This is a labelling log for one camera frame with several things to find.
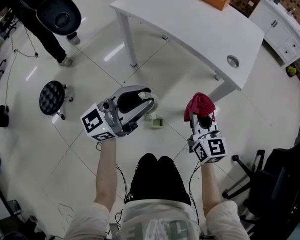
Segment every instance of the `white cabinet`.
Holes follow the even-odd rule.
[[[282,21],[277,20],[272,27],[265,33],[266,38],[276,48],[287,41],[291,36],[291,32],[284,26]]]
[[[254,23],[257,22],[258,27],[266,33],[276,23],[279,17],[275,12],[269,10],[265,4],[259,3],[249,19]]]
[[[300,25],[285,8],[272,0],[260,0],[249,19],[265,33],[264,39],[286,67],[300,58]]]

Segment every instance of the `red cloth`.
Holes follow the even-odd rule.
[[[215,105],[212,100],[207,95],[197,92],[193,98],[189,101],[184,112],[184,121],[190,121],[190,112],[199,115],[200,118],[207,117],[209,114],[213,113],[212,121],[214,118]]]

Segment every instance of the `black shorts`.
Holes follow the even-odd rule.
[[[135,200],[163,199],[191,205],[181,176],[171,158],[159,160],[147,153],[139,160],[125,203]]]

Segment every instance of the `chair wheel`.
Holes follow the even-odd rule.
[[[256,155],[258,156],[261,156],[261,155],[264,155],[265,154],[265,150],[264,149],[259,149],[257,152],[256,152]]]
[[[239,156],[237,154],[232,156],[232,161],[238,161],[238,160],[239,160]]]
[[[222,197],[225,198],[225,199],[227,199],[229,197],[228,192],[227,191],[223,191]]]

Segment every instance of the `black stool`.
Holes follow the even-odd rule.
[[[40,109],[44,114],[53,116],[58,114],[62,120],[65,116],[59,112],[65,99],[73,101],[72,97],[65,96],[66,85],[58,81],[50,81],[46,84],[40,94]]]

